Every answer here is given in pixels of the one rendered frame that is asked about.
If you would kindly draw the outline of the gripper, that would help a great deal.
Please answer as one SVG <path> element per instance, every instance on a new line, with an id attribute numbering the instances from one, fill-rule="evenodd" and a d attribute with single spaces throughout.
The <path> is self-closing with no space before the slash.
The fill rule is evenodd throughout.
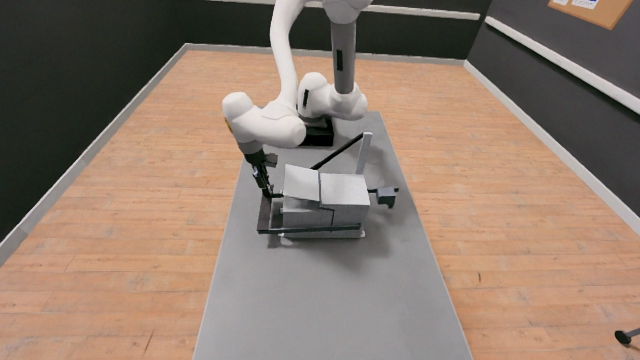
<path id="1" fill-rule="evenodd" d="M 267 186 L 267 184 L 269 184 L 270 186 L 270 183 L 268 180 L 269 175 L 267 176 L 268 172 L 267 172 L 265 163 L 261 162 L 265 157 L 263 147 L 256 153 L 244 154 L 244 157 L 248 163 L 252 164 L 253 166 L 252 168 L 253 170 L 255 170 L 255 173 L 253 173 L 252 175 L 255 178 L 258 184 L 258 187 L 262 189 L 264 197 L 270 196 L 271 194 Z M 270 186 L 270 189 L 271 189 L 271 186 Z"/>

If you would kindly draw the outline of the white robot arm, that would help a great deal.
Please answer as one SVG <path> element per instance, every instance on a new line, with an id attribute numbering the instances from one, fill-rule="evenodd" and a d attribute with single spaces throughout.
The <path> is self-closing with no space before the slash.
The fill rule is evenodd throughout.
<path id="1" fill-rule="evenodd" d="M 280 95 L 264 109 L 253 105 L 243 92 L 231 93 L 222 101 L 225 121 L 242 153 L 256 153 L 263 144 L 297 147 L 306 136 L 306 127 L 327 127 L 324 114 L 347 121 L 364 117 L 368 101 L 354 82 L 355 19 L 372 1 L 276 0 L 270 39 L 281 79 Z M 306 2 L 321 2 L 330 19 L 332 86 L 323 75 L 312 72 L 303 77 L 298 89 L 288 34 Z"/>

